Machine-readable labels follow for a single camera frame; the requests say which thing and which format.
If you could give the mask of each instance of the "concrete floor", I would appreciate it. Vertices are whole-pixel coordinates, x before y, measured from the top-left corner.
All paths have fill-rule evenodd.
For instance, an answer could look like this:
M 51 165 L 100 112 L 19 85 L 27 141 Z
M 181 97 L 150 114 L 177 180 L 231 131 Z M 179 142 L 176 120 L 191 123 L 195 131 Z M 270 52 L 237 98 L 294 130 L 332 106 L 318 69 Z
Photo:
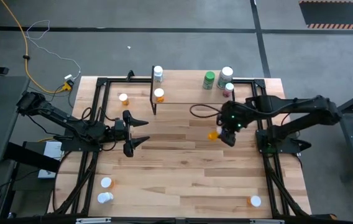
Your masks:
M 249 0 L 20 0 L 9 1 L 9 6 L 23 26 L 50 19 L 52 26 L 70 27 L 255 27 Z M 298 0 L 257 0 L 257 7 L 263 29 L 306 29 Z M 15 25 L 1 3 L 0 25 Z M 255 34 L 49 32 L 37 43 L 75 59 L 82 75 L 126 75 L 131 69 L 137 75 L 149 75 L 151 65 L 203 70 L 230 65 L 238 77 L 264 77 Z M 266 34 L 264 45 L 270 74 L 282 79 L 287 97 L 323 95 L 337 105 L 353 97 L 353 35 Z M 0 31 L 0 66 L 9 67 L 9 75 L 25 75 L 23 54 L 20 32 Z M 33 45 L 29 54 L 30 73 L 48 89 L 55 89 L 64 76 L 78 71 L 72 62 L 59 60 Z M 71 112 L 67 97 L 56 97 L 53 105 Z M 48 131 L 63 132 L 49 121 L 36 121 Z M 29 119 L 20 117 L 11 141 L 21 144 L 46 137 Z M 316 126 L 303 131 L 300 138 L 313 144 L 302 155 L 313 213 L 334 213 L 342 220 L 353 220 L 353 182 L 343 184 L 339 178 L 353 158 L 340 126 Z M 37 200 L 26 204 L 30 201 L 27 198 L 37 197 L 17 196 L 15 212 L 45 212 Z

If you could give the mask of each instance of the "bottle cap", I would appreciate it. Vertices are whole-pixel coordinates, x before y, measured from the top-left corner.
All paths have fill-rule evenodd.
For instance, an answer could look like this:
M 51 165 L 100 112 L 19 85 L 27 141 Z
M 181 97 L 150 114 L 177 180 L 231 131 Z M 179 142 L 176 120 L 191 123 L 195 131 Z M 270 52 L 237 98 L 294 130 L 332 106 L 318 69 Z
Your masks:
M 163 75 L 163 68 L 161 66 L 157 65 L 156 67 L 154 67 L 153 71 L 154 71 L 155 76 L 162 76 Z
M 161 89 L 161 88 L 155 89 L 155 90 L 154 90 L 154 95 L 155 95 L 156 97 L 162 97 L 162 96 L 164 96 L 164 90 Z
M 112 179 L 110 179 L 109 177 L 104 177 L 104 178 L 101 180 L 101 185 L 102 185 L 102 187 L 104 187 L 104 188 L 110 187 L 111 184 L 112 184 Z
M 113 194 L 110 192 L 100 193 L 98 195 L 98 202 L 99 203 L 106 203 L 110 200 L 113 200 Z
M 225 76 L 231 76 L 233 75 L 233 69 L 231 67 L 224 67 L 222 68 L 222 74 Z
M 234 88 L 234 85 L 232 83 L 227 83 L 225 85 L 225 90 L 227 90 L 227 91 L 232 91 L 233 88 Z
M 207 72 L 206 73 L 206 76 L 205 76 L 205 79 L 207 81 L 214 81 L 215 79 L 215 73 L 214 72 Z
M 125 93 L 121 93 L 120 96 L 119 96 L 119 99 L 120 99 L 121 101 L 126 101 L 126 100 L 128 99 L 128 96 L 127 96 L 127 94 L 125 94 Z
M 254 207 L 259 207 L 261 205 L 261 198 L 256 196 L 256 195 L 254 195 L 254 196 L 251 197 L 250 203 Z

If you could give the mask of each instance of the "wooden table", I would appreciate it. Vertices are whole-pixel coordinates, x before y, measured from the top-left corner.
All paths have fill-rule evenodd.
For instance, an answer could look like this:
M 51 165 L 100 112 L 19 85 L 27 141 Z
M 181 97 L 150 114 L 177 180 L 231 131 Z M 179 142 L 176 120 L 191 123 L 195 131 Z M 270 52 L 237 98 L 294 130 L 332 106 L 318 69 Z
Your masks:
M 202 82 L 202 72 L 191 74 L 191 78 Z M 73 116 L 81 117 L 83 110 L 91 106 L 96 79 L 81 78 Z M 265 79 L 265 82 L 268 95 L 284 98 L 281 79 Z M 121 105 L 118 100 L 121 93 L 128 94 L 129 106 Z M 247 85 L 235 87 L 236 101 L 245 102 L 251 94 Z M 130 110 L 133 117 L 149 122 L 146 126 L 133 128 L 133 136 L 149 135 L 150 139 L 135 150 L 133 158 L 123 154 L 123 143 L 118 143 L 113 151 L 100 152 L 89 215 L 271 218 L 264 164 L 255 143 L 257 123 L 253 122 L 247 129 L 242 129 L 237 134 L 236 145 L 229 147 L 221 141 L 210 142 L 207 139 L 208 133 L 216 127 L 215 118 L 195 118 L 189 113 L 189 104 L 162 104 L 157 107 L 155 116 L 149 103 L 150 96 L 149 83 L 111 85 L 107 115 L 120 117 L 123 110 Z M 189 92 L 185 96 L 191 99 Z M 166 101 L 167 97 L 170 99 L 169 92 L 165 94 Z M 197 108 L 195 112 L 214 113 L 207 108 Z M 280 124 L 283 117 L 283 114 L 275 117 L 273 123 Z M 76 184 L 80 159 L 80 152 L 72 152 L 60 168 L 56 181 L 57 206 Z M 300 163 L 286 154 L 280 155 L 280 163 L 287 190 L 302 209 L 310 213 Z M 102 205 L 98 203 L 97 196 L 106 192 L 100 185 L 103 177 L 111 177 L 116 184 L 111 189 L 114 200 Z M 278 190 L 275 194 L 281 211 Z M 85 189 L 80 197 L 80 208 L 84 195 Z M 260 196 L 261 207 L 247 205 L 247 197 L 251 195 Z

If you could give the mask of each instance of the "black mat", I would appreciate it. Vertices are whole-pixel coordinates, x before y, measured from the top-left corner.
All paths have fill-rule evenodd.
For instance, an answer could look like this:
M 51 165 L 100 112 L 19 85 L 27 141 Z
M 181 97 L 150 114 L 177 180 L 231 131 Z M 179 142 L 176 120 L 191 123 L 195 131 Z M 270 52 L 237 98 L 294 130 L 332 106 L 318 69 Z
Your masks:
M 353 29 L 353 2 L 300 1 L 309 28 Z

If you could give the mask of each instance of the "white bottle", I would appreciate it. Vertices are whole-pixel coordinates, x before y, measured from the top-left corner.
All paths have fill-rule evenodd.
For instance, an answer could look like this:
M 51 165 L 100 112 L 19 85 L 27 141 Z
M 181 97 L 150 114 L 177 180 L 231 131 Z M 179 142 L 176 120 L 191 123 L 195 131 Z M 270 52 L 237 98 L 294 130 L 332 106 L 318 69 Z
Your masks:
M 100 193 L 98 195 L 98 202 L 99 203 L 106 203 L 106 202 L 110 202 L 113 200 L 113 194 L 110 192 L 105 192 L 105 193 Z
M 154 81 L 161 83 L 163 81 L 163 68 L 161 66 L 156 66 L 153 69 Z

